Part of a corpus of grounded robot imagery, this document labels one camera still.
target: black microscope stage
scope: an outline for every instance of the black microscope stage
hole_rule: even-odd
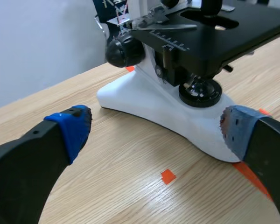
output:
[[[159,53],[173,49],[169,52],[173,64],[213,78],[228,63],[280,36],[280,9],[230,0],[224,4],[235,9],[216,17],[205,17],[193,8],[167,16],[166,25],[196,24],[197,29],[134,30],[132,35]]]

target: white microscope base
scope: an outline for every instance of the white microscope base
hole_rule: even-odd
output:
[[[103,108],[150,120],[184,136],[216,159],[239,162],[227,148],[220,130],[223,110],[234,105],[224,94],[215,106],[195,108],[180,100],[178,86],[166,90],[149,77],[132,71],[102,87],[97,97]]]

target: fine focus knob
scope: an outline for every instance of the fine focus knob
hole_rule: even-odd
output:
[[[173,8],[178,2],[179,0],[161,0],[161,3],[168,8]]]
[[[139,64],[145,51],[141,41],[126,33],[108,44],[105,57],[111,65],[124,68]]]

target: orange strip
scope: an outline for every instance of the orange strip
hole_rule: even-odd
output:
[[[135,68],[134,67],[126,67],[126,70],[128,70],[129,72],[134,71]]]
[[[164,172],[161,173],[161,175],[162,180],[165,184],[171,183],[176,178],[176,176],[170,171],[170,169],[166,169]]]
[[[265,114],[265,115],[270,115],[269,112],[267,112],[264,109],[259,109],[259,112]],[[258,188],[262,193],[264,193],[270,200],[272,200],[271,196],[269,195],[269,193],[267,192],[265,186],[260,182],[260,180],[258,179],[258,177],[253,173],[252,170],[250,170],[250,168],[244,164],[243,162],[240,163],[236,163],[233,164],[233,166],[235,167],[235,169],[237,169],[240,173],[242,173],[245,178],[247,178],[249,181],[251,181],[251,183]]]
[[[259,109],[259,112],[261,112],[261,113],[263,113],[263,114],[265,114],[265,115],[270,115],[270,113],[267,112],[267,111],[264,110],[264,109]]]

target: wooden table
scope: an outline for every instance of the wooden table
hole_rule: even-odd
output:
[[[216,77],[225,92],[280,120],[280,39],[232,65]],[[45,115],[92,108],[88,143],[53,188],[41,224],[280,223],[274,204],[231,164],[149,121],[100,108],[97,90],[126,73],[104,64],[0,109],[2,144]],[[167,168],[177,176],[169,185],[161,180]]]

